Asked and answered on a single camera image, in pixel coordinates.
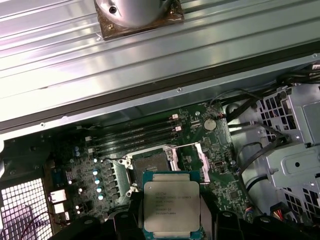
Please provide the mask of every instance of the cable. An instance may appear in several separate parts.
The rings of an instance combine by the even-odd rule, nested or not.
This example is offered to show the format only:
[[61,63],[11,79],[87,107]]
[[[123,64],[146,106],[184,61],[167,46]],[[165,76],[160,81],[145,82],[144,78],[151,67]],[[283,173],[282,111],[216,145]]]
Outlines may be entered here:
[[263,181],[263,180],[268,180],[268,176],[267,176],[267,175],[263,175],[263,176],[257,177],[255,180],[253,180],[253,181],[248,185],[248,187],[246,188],[246,190],[249,192],[250,189],[252,189],[252,187],[253,187],[256,183],[258,183],[258,182],[260,182],[260,181]]
[[24,239],[25,234],[26,234],[27,230],[31,227],[32,223],[33,223],[37,218],[41,217],[43,214],[49,214],[49,215],[51,215],[51,216],[54,217],[54,214],[53,214],[53,213],[48,212],[48,211],[44,211],[44,212],[40,213],[39,215],[35,216],[34,218],[32,218],[32,219],[30,220],[30,222],[28,223],[28,225],[27,225],[27,226],[25,227],[25,229],[23,230],[23,232],[22,232],[22,234],[21,234],[21,237],[20,237],[20,240],[23,240],[23,239]]
[[246,198],[249,200],[249,202],[252,204],[252,207],[254,209],[256,209],[260,215],[263,215],[264,213],[260,210],[260,208],[255,204],[254,200],[252,199],[252,197],[250,196],[249,192],[246,189],[246,185],[244,182],[244,179],[242,177],[242,175],[238,176],[238,181],[239,181],[239,185],[242,188],[242,192],[245,194]]
[[261,96],[258,96],[257,94],[253,93],[253,92],[249,92],[247,90],[244,90],[242,88],[234,88],[225,92],[222,92],[220,94],[218,94],[217,96],[215,96],[209,103],[209,106],[211,106],[216,100],[218,100],[219,98],[223,97],[224,95],[233,93],[233,92],[243,92],[245,95],[247,96],[251,96],[253,98],[255,98],[256,100],[262,100]]
[[262,155],[266,154],[267,152],[275,149],[276,147],[280,146],[283,141],[279,138],[276,138],[275,141],[269,143],[267,146],[261,148],[259,151],[257,151],[255,154],[253,154],[249,159],[243,164],[243,166],[240,168],[239,175],[242,175],[244,171],[258,158],[260,158]]
[[230,129],[235,129],[235,128],[241,128],[241,127],[248,127],[251,126],[251,122],[244,122],[244,123],[239,123],[239,124],[229,124],[228,127]]
[[245,211],[244,211],[244,216],[243,216],[243,219],[246,220],[247,219],[247,216],[249,213],[253,213],[253,208],[252,206],[251,207],[248,207]]
[[226,116],[226,121],[230,123],[232,120],[238,118],[241,114],[243,114],[248,108],[250,108],[253,104],[257,102],[257,99],[250,98],[245,101],[240,107],[235,109],[233,112]]
[[261,149],[263,148],[261,142],[259,142],[259,141],[254,141],[254,142],[250,142],[250,143],[248,143],[248,144],[245,144],[245,145],[243,145],[243,146],[239,149],[238,153],[236,154],[235,162],[236,162],[237,164],[239,164],[239,162],[240,162],[239,159],[240,159],[240,154],[241,154],[241,152],[242,152],[246,147],[250,147],[250,146],[254,146],[254,145],[259,145]]
[[101,161],[104,161],[104,160],[109,160],[109,161],[118,161],[118,160],[126,160],[125,158],[123,157],[115,157],[115,158],[112,158],[112,157],[105,157],[104,159],[102,159]]
[[263,128],[265,128],[266,130],[270,131],[271,133],[274,133],[277,137],[276,139],[269,143],[267,146],[262,147],[260,142],[252,142],[252,143],[248,143],[244,146],[242,146],[242,148],[240,149],[240,151],[237,153],[237,163],[239,163],[239,155],[241,153],[241,151],[247,147],[247,146],[252,146],[252,145],[260,145],[260,147],[262,147],[259,151],[257,151],[255,154],[253,154],[251,157],[249,157],[249,159],[243,164],[243,166],[240,167],[240,169],[238,170],[237,174],[238,174],[238,178],[239,178],[239,184],[243,190],[243,192],[245,193],[246,197],[248,198],[248,200],[250,201],[250,203],[253,205],[253,207],[255,209],[257,209],[259,211],[260,214],[263,214],[262,211],[258,208],[258,206],[254,203],[253,199],[251,198],[249,192],[246,189],[245,183],[244,183],[244,179],[242,177],[242,174],[244,173],[244,171],[259,157],[261,157],[262,155],[266,154],[267,152],[285,144],[283,137],[285,137],[284,134],[282,134],[281,132],[274,130],[272,127],[266,126],[260,122],[255,122],[255,125],[259,125]]
[[301,69],[287,72],[277,77],[279,86],[290,86],[292,84],[319,84],[320,69]]

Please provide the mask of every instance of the ribbed metal panel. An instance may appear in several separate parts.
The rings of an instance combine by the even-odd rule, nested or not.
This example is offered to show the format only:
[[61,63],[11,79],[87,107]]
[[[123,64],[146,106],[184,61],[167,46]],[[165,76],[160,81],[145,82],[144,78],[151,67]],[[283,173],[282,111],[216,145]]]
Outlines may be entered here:
[[0,3],[0,121],[320,39],[320,0],[182,0],[185,23],[109,41],[93,0]]

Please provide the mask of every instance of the black cable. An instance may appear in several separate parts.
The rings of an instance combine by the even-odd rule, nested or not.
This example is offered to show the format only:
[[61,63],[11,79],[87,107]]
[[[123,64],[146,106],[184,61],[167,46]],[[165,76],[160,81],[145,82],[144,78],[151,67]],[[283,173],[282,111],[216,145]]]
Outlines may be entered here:
[[276,82],[279,86],[290,86],[299,84],[319,84],[320,69],[301,69],[287,72],[277,77]]
[[282,143],[282,140],[279,138],[276,138],[273,142],[269,143],[267,146],[261,148],[259,151],[257,151],[255,154],[253,154],[249,159],[243,164],[243,166],[240,168],[239,176],[244,173],[244,171],[258,158],[260,158],[262,155],[268,153],[269,151],[275,149],[276,147],[280,146]]
[[260,181],[263,181],[263,180],[267,180],[267,179],[268,179],[268,176],[267,176],[267,175],[263,175],[263,176],[257,177],[255,180],[253,180],[253,181],[248,185],[248,187],[246,188],[246,190],[249,192],[250,189],[252,189],[252,187],[253,187],[256,183],[258,183],[258,182],[260,182]]
[[230,94],[230,93],[234,93],[234,92],[243,92],[246,96],[251,96],[253,98],[257,100],[262,100],[263,98],[257,94],[255,94],[254,92],[249,92],[247,90],[244,90],[242,88],[233,88],[231,90],[222,92],[220,94],[218,94],[217,96],[215,96],[209,103],[209,106],[211,106],[216,100],[218,100],[219,98],[223,97],[224,95]]
[[230,129],[235,129],[235,128],[241,128],[241,127],[248,127],[251,126],[251,122],[244,122],[244,123],[239,123],[239,124],[229,124],[228,127]]
[[235,162],[236,162],[238,165],[239,165],[239,163],[240,163],[239,159],[240,159],[240,154],[241,154],[241,152],[242,152],[246,147],[250,147],[250,146],[254,146],[254,145],[259,145],[261,149],[263,148],[261,142],[259,142],[259,141],[254,141],[254,142],[250,142],[250,143],[248,143],[248,144],[243,145],[243,146],[239,149],[239,151],[238,151],[238,153],[236,154],[236,157],[235,157]]
[[252,207],[254,209],[256,209],[259,214],[263,215],[264,213],[261,211],[261,209],[255,204],[254,200],[252,199],[252,197],[250,196],[249,192],[246,189],[246,185],[244,182],[244,179],[242,177],[242,175],[238,176],[238,180],[239,180],[239,185],[242,188],[242,192],[245,194],[246,198],[249,200],[249,202],[251,203]]
[[238,118],[241,114],[243,114],[248,108],[250,108],[252,105],[256,104],[257,99],[250,98],[247,101],[245,101],[240,107],[235,109],[233,112],[228,114],[226,116],[227,123],[230,123],[232,120]]

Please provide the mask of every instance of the screw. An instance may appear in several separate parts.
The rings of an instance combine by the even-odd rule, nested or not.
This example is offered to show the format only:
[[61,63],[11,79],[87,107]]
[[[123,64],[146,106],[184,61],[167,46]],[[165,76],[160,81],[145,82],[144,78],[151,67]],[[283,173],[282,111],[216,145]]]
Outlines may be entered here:
[[265,216],[261,217],[261,218],[260,218],[260,221],[261,221],[261,222],[264,222],[264,223],[266,223],[266,224],[268,224],[268,223],[271,222],[271,220],[270,220],[269,218],[265,217]]
[[230,212],[227,212],[227,211],[225,211],[222,215],[227,217],[227,218],[232,217],[232,214]]
[[287,98],[287,93],[285,91],[280,92],[280,99],[286,99]]
[[109,8],[109,12],[111,14],[115,14],[117,12],[117,8],[115,6],[112,6],[112,7]]

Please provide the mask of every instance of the screw hole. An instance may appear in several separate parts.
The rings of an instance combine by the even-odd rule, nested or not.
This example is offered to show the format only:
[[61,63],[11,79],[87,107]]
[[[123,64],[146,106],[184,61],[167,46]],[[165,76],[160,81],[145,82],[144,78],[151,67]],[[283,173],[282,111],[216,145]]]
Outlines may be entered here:
[[112,6],[112,7],[109,8],[109,12],[111,14],[115,14],[117,12],[117,8],[115,6]]

